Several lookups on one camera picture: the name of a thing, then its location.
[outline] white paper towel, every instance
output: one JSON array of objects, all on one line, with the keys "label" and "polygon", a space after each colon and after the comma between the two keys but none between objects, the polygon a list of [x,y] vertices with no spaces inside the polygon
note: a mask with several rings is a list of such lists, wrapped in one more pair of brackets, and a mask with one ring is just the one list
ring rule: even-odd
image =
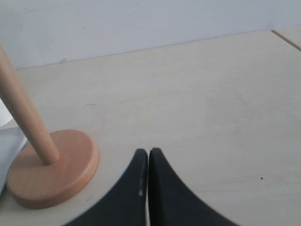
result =
[{"label": "white paper towel", "polygon": [[0,127],[6,125],[12,119],[13,117],[11,116],[4,103],[0,99]]}]

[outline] small dark speck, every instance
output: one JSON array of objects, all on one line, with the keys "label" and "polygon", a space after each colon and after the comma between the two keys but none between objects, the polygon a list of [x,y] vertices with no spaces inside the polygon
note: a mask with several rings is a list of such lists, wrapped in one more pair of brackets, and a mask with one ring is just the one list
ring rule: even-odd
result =
[{"label": "small dark speck", "polygon": [[93,197],[93,196],[89,197],[89,198],[86,200],[86,202],[89,201],[92,197]]}]

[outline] black curved piece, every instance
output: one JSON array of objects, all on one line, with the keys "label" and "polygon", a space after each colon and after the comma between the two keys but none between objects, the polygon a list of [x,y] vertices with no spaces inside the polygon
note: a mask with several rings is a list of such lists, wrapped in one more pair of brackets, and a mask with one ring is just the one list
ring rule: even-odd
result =
[{"label": "black curved piece", "polygon": [[145,226],[147,153],[137,149],[114,187],[66,226]]},{"label": "black curved piece", "polygon": [[148,201],[151,226],[238,226],[201,201],[159,148],[150,152]]}]

